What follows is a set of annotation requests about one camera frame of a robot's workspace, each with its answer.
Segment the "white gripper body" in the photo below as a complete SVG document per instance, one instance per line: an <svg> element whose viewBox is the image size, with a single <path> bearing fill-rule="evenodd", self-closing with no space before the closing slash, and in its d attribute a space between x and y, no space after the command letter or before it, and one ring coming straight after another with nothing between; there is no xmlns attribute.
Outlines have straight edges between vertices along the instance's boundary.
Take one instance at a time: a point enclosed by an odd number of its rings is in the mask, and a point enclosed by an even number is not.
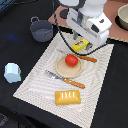
<svg viewBox="0 0 128 128"><path fill-rule="evenodd" d="M89 18L83 24L77 21L77 17L78 12L70 8L66 19L67 25L95 46L106 43L112 23L104 13L97 18Z"/></svg>

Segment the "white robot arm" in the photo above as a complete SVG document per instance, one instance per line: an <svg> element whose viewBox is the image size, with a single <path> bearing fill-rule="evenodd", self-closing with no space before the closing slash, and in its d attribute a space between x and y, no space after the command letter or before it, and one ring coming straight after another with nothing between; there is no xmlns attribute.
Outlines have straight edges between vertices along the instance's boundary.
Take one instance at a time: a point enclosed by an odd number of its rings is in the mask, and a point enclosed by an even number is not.
<svg viewBox="0 0 128 128"><path fill-rule="evenodd" d="M68 7L67 25L95 46L106 43L111 21L104 14L107 0L58 0Z"/></svg>

